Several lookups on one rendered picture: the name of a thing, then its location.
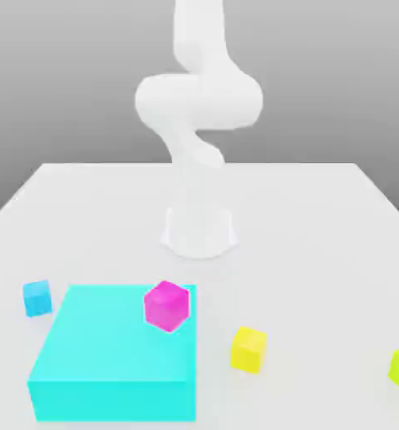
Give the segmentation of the small yellow cube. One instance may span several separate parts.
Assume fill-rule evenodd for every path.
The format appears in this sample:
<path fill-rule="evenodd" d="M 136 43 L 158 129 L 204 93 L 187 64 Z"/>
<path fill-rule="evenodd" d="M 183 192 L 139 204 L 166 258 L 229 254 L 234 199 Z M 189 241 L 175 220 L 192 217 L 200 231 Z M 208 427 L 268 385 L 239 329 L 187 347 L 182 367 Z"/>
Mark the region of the small yellow cube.
<path fill-rule="evenodd" d="M 252 374 L 259 374 L 265 357 L 267 334 L 252 328 L 240 327 L 230 349 L 230 365 Z"/>

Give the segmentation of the small blue cube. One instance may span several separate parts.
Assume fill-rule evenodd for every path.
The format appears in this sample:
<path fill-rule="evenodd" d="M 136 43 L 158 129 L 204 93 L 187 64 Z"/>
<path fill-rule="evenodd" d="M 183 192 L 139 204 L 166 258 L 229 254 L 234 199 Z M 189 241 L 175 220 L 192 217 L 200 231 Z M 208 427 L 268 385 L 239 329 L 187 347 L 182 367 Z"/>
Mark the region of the small blue cube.
<path fill-rule="evenodd" d="M 50 284 L 47 280 L 24 284 L 23 298 L 27 317 L 52 313 Z"/>

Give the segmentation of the small magenta cube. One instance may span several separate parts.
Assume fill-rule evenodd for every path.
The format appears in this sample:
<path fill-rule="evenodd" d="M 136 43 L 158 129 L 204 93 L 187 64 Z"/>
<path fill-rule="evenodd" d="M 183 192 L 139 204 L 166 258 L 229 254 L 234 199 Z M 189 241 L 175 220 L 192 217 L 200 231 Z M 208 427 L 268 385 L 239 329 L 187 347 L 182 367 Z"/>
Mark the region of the small magenta cube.
<path fill-rule="evenodd" d="M 190 315 L 190 292 L 162 281 L 144 295 L 144 318 L 167 333 L 174 332 Z"/>

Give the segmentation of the large cyan box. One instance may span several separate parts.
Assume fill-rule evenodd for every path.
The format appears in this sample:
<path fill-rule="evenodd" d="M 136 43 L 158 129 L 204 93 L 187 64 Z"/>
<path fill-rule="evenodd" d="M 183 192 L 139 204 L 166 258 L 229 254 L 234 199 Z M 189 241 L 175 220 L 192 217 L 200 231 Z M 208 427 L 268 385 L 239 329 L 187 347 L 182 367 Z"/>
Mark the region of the large cyan box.
<path fill-rule="evenodd" d="M 193 422 L 197 288 L 167 333 L 144 318 L 147 285 L 71 285 L 29 374 L 39 422 Z"/>

